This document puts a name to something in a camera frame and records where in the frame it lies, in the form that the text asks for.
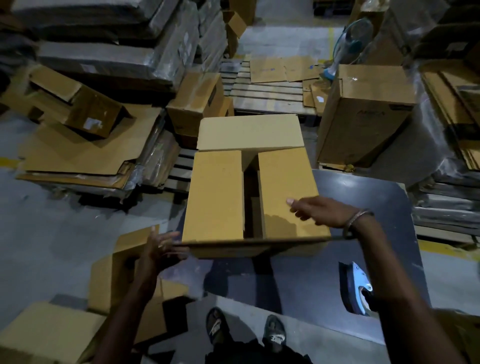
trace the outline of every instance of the sneaker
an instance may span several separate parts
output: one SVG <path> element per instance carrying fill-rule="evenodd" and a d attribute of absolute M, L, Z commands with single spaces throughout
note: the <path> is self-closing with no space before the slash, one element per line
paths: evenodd
<path fill-rule="evenodd" d="M 225 315 L 218 307 L 214 307 L 208 312 L 206 329 L 212 345 L 233 341 Z"/>
<path fill-rule="evenodd" d="M 282 349 L 282 345 L 287 342 L 287 334 L 285 327 L 280 319 L 275 315 L 270 315 L 265 323 L 264 339 L 272 345 L 274 352 L 279 352 Z"/>

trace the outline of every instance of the yellow line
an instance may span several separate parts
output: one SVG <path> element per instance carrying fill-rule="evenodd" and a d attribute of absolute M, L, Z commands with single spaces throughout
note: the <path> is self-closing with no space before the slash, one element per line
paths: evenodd
<path fill-rule="evenodd" d="M 333 59 L 333 50 L 335 47 L 335 33 L 333 31 L 333 28 L 328 28 L 328 45 L 330 48 L 330 59 Z"/>
<path fill-rule="evenodd" d="M 480 262 L 480 251 L 478 249 L 468 252 L 463 249 L 454 248 L 447 244 L 434 243 L 427 240 L 419 240 L 419 247 L 424 252 L 449 255 L 456 258 Z"/>
<path fill-rule="evenodd" d="M 17 159 L 8 159 L 8 158 L 0 157 L 0 168 L 16 169 L 18 166 L 18 163 L 20 163 L 20 161 Z"/>

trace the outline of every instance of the hand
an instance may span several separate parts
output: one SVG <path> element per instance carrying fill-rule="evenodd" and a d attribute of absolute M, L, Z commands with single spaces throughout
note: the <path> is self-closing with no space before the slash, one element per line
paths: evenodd
<path fill-rule="evenodd" d="M 330 228 L 343 228 L 359 208 L 345 205 L 327 197 L 304 197 L 300 200 L 289 198 L 287 204 L 295 216 L 305 221 L 312 218 L 316 225 L 326 225 Z"/>
<path fill-rule="evenodd" d="M 177 231 L 158 235 L 152 227 L 132 284 L 133 289 L 147 301 L 153 297 L 160 272 L 187 259 L 188 249 L 172 246 L 172 239 L 179 235 Z"/>

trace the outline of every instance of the black pants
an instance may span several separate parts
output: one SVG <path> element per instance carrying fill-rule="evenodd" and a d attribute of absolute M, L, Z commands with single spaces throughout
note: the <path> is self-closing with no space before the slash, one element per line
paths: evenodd
<path fill-rule="evenodd" d="M 264 345 L 260 345 L 257 339 L 247 343 L 217 344 L 205 357 L 205 364 L 312 364 L 307 355 L 302 356 L 288 346 L 284 345 L 281 352 L 274 353 L 265 340 Z"/>

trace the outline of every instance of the left hand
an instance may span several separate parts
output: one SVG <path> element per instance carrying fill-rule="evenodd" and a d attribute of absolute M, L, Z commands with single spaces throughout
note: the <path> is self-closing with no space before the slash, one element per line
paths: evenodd
<path fill-rule="evenodd" d="M 148 237 L 145 249 L 138 261 L 133 289 L 149 301 L 152 299 L 156 288 L 156 280 L 162 270 L 176 265 L 187 259 L 188 249 L 172 246 L 172 239 L 179 236 L 179 232 L 169 232 L 158 235 L 155 228 Z"/>

